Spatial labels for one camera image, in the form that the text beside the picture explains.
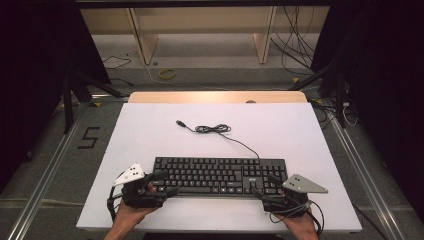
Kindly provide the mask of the black metal stand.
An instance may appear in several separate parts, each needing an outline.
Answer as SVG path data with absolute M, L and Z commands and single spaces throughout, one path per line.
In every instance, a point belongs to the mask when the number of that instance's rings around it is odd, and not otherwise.
M 344 77 L 336 64 L 328 64 L 304 81 L 301 81 L 300 83 L 297 83 L 293 87 L 289 88 L 289 91 L 300 91 L 318 79 L 322 80 L 318 89 L 319 96 L 324 98 L 334 96 L 336 98 L 335 117 L 338 123 L 343 128 L 345 128 L 345 120 L 343 116 Z

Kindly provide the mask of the light wooden desk frame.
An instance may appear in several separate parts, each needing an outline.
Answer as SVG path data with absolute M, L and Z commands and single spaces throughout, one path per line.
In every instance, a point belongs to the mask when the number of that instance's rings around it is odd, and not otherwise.
M 151 62 L 160 34 L 252 35 L 258 61 L 267 61 L 271 35 L 295 28 L 301 33 L 323 29 L 327 6 L 177 7 L 83 9 L 93 35 L 131 35 L 141 60 Z

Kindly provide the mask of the black tripod stand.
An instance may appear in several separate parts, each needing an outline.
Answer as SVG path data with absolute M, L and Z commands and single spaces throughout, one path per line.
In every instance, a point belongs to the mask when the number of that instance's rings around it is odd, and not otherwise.
M 79 71 L 67 74 L 62 81 L 62 96 L 65 109 L 64 133 L 68 133 L 74 123 L 71 94 L 74 94 L 76 98 L 82 103 L 89 102 L 93 98 L 93 96 L 87 88 L 88 85 L 93 85 L 94 87 L 106 93 L 109 93 L 114 97 L 124 97 L 121 92 L 114 90 L 109 86 L 106 86 L 104 83 L 101 83 L 100 81 L 94 79 L 93 77 L 87 74 L 84 74 Z

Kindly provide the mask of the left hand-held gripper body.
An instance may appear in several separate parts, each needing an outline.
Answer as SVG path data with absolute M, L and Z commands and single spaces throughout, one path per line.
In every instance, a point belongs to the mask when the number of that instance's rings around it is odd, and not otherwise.
M 132 208 L 159 208 L 166 199 L 159 192 L 150 192 L 146 182 L 146 173 L 139 163 L 130 166 L 113 182 L 113 186 L 122 185 L 122 199 Z

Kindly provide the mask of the black keyboard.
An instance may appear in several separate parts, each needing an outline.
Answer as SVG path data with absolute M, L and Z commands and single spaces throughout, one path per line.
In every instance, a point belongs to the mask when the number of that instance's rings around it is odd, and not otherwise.
M 277 195 L 281 186 L 269 180 L 273 175 L 284 182 L 284 159 L 157 157 L 154 171 L 168 177 L 155 180 L 159 192 L 179 188 L 179 196 L 252 197 L 252 189 Z

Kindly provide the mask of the metal floor rail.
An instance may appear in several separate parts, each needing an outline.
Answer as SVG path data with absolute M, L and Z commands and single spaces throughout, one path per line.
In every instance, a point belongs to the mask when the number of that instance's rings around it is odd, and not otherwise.
M 385 230 L 388 240 L 405 240 L 405 234 L 397 223 L 395 215 L 391 211 L 389 205 L 385 201 L 383 195 L 378 190 L 377 185 L 372 178 L 370 172 L 367 170 L 362 158 L 353 144 L 347 131 L 338 123 L 336 116 L 329 114 L 329 123 L 335 130 L 339 141 L 341 142 L 348 159 L 352 164 L 366 194 L 373 206 L 373 209 L 379 218 L 382 227 Z
M 30 151 L 30 159 L 20 165 L 0 194 L 0 210 L 13 213 L 9 217 L 12 225 L 6 228 L 6 235 L 0 240 L 24 239 L 87 108 L 87 103 L 73 107 L 74 123 L 67 132 L 60 126 L 64 110 L 57 109 L 49 119 L 48 127 Z

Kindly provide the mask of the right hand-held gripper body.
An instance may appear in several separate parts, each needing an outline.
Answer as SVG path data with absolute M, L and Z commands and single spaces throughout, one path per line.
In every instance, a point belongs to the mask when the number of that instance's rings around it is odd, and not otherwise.
M 263 197 L 264 210 L 273 214 L 304 214 L 311 204 L 309 193 L 328 193 L 327 188 L 299 174 L 292 175 L 276 187 L 282 194 L 269 195 L 269 191 L 265 190 Z

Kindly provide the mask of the person's left hand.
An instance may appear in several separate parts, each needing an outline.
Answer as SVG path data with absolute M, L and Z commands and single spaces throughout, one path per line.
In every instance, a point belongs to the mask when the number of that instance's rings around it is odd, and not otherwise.
M 154 211 L 156 208 L 132 208 L 121 201 L 113 225 L 133 228 Z

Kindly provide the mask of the dark curtain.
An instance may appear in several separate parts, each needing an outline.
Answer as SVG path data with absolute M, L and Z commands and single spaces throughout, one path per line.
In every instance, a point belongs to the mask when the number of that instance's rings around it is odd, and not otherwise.
M 330 62 L 355 17 L 365 23 L 343 73 L 361 123 L 424 220 L 424 0 L 334 0 L 312 69 Z
M 45 128 L 70 71 L 108 84 L 75 0 L 0 0 L 0 193 Z

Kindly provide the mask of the person's right hand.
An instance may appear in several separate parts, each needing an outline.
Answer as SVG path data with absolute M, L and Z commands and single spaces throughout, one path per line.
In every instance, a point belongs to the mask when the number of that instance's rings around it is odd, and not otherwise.
M 279 214 L 276 214 L 276 217 L 295 235 L 311 235 L 316 233 L 314 221 L 307 213 L 304 213 L 301 217 L 294 218 Z

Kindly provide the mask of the white board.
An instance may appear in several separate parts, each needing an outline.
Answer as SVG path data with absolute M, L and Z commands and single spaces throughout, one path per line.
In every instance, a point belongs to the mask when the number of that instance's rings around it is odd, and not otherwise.
M 151 172 L 158 156 L 284 159 L 328 189 L 313 194 L 312 211 L 327 233 L 358 232 L 361 225 L 308 103 L 136 104 L 123 106 L 78 227 L 110 228 L 106 200 L 113 181 L 139 163 Z M 144 232 L 281 233 L 256 198 L 173 197 L 138 225 Z

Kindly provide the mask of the black overhead beam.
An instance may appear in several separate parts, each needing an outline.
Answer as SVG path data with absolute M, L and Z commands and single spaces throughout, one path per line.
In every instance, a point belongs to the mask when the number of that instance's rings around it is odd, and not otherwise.
M 74 0 L 80 8 L 331 6 L 337 0 Z

